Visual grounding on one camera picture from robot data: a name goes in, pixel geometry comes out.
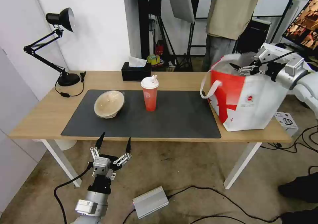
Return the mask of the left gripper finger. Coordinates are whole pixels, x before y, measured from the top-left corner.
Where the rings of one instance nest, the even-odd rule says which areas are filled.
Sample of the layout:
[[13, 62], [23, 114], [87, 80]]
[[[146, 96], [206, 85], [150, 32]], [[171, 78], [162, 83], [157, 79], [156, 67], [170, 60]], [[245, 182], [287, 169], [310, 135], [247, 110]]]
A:
[[119, 169], [121, 169], [132, 157], [131, 155], [131, 137], [129, 137], [127, 145], [126, 145], [126, 149], [125, 149], [125, 153], [120, 156], [117, 160], [113, 161], [112, 163], [112, 170], [113, 171], [117, 171]]
[[95, 161], [95, 159], [100, 157], [99, 150], [100, 150], [101, 145], [103, 143], [104, 136], [105, 136], [105, 132], [103, 132], [102, 135], [100, 136], [100, 138], [96, 141], [95, 146], [90, 148], [90, 151], [91, 151], [91, 154], [93, 157], [93, 161]]

